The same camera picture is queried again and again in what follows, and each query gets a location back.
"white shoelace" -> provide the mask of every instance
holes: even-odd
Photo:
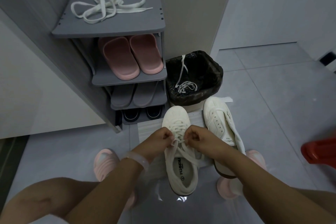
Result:
[[[172,146],[176,147],[176,150],[189,162],[199,165],[199,160],[196,159],[193,155],[193,150],[186,146],[184,143],[184,133],[187,129],[187,124],[183,123],[182,120],[174,121],[173,126],[171,126],[170,131],[173,133],[175,140],[172,142]]]
[[[124,5],[123,0],[107,0],[107,2],[105,0],[94,0],[94,1],[96,2],[97,5],[92,5],[92,4],[81,2],[81,1],[73,2],[71,4],[71,11],[77,18],[83,18],[85,22],[89,24],[94,24],[94,23],[103,21],[107,18],[113,17],[115,16],[115,14],[140,13],[140,12],[143,12],[149,9],[153,9],[153,7],[139,8],[146,2],[146,0],[141,0],[138,3],[134,3],[130,5]],[[85,12],[79,15],[75,11],[75,5],[92,6],[92,8],[86,10]],[[102,16],[98,19],[91,19],[91,20],[88,19],[89,16],[93,14],[97,14],[97,13],[102,13]]]
[[[179,85],[179,82],[181,80],[182,73],[183,73],[183,68],[185,68],[186,71],[187,71],[187,73],[188,73],[188,69],[187,69],[186,65],[184,64],[184,58],[185,57],[186,57],[185,55],[182,55],[182,69],[181,69],[181,73],[180,73],[180,78],[178,79],[178,81],[177,81],[177,83],[175,85],[175,88],[178,88],[178,92],[179,93],[186,93],[186,88],[189,88],[191,90],[197,91],[197,85],[194,82],[185,81],[185,82],[183,82],[183,83],[181,83]]]

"black garbage bag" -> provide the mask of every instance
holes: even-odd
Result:
[[[182,56],[166,60],[166,88],[170,102],[174,105],[194,105],[217,93],[223,80],[223,69],[207,53],[195,51],[187,54],[179,84],[185,81],[194,82],[197,90],[186,88],[185,93],[179,93],[175,88],[182,69]]]

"gray shoe rack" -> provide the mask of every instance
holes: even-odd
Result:
[[[85,58],[92,70],[92,84],[98,87],[105,87],[109,95],[111,96],[114,91],[114,87],[117,85],[134,84],[134,88],[140,86],[144,82],[156,82],[157,87],[155,92],[148,92],[148,95],[153,95],[152,101],[147,106],[163,105],[162,115],[164,115],[166,108],[164,105],[167,103],[166,92],[166,62],[164,57],[164,29],[166,27],[161,0],[146,0],[143,7],[153,9],[146,10],[141,13],[133,14],[116,14],[114,17],[107,18],[102,22],[96,24],[88,24],[83,19],[76,18],[71,12],[71,4],[75,1],[82,1],[90,4],[94,4],[93,0],[69,0],[62,17],[60,18],[56,28],[52,31],[52,34],[56,38],[71,39],[76,45],[82,56]],[[132,4],[141,0],[124,0],[125,4]],[[81,6],[76,6],[76,11],[81,13]],[[92,18],[100,17],[99,14],[92,16]],[[163,69],[161,72],[153,75],[148,75],[140,70],[140,74],[132,80],[120,80],[115,76],[103,55],[99,52],[96,37],[106,36],[128,36],[128,35],[140,35],[140,34],[153,34],[156,39],[157,47],[160,51]],[[116,112],[120,112],[123,109],[137,108],[134,105],[133,99],[130,104],[123,108],[113,106],[111,108]],[[134,123],[126,122],[123,118],[124,124],[136,124],[138,122],[149,120],[145,113],[145,108],[141,110],[140,118]]]

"white sneaker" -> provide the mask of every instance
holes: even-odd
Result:
[[[224,101],[217,97],[209,97],[204,102],[203,116],[205,124],[212,133],[228,145],[245,154],[244,144],[240,138],[232,115]],[[236,175],[226,166],[215,161],[215,169],[221,176],[234,179]]]
[[[168,128],[175,137],[172,146],[165,149],[165,157],[170,186],[179,196],[193,193],[198,182],[198,160],[194,149],[186,146],[183,139],[189,126],[189,116],[181,106],[169,108],[162,121],[162,127]]]

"pink slipper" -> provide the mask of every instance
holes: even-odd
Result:
[[[264,170],[266,169],[266,162],[261,153],[256,150],[246,151],[246,156],[248,156],[252,161],[254,161],[258,166],[262,167]],[[217,181],[217,190],[218,193],[224,199],[235,199],[238,197],[237,194],[233,193],[230,189],[230,182],[235,182],[235,179],[227,179],[224,177],[220,177]]]
[[[124,36],[101,37],[98,40],[98,48],[112,72],[120,80],[131,80],[139,75],[139,66]]]
[[[129,39],[133,55],[145,74],[157,74],[163,62],[153,34],[133,35]]]
[[[102,153],[106,153],[108,155],[104,159],[99,161],[99,158]],[[117,166],[119,162],[120,160],[113,150],[103,149],[100,152],[98,152],[97,156],[94,159],[93,164],[93,171],[96,175],[97,180],[101,182],[103,179],[105,179],[107,175]],[[128,209],[132,208],[135,205],[136,200],[137,197],[135,195],[135,192],[132,191],[132,194],[130,195],[128,201],[126,202],[124,211],[127,211]]]

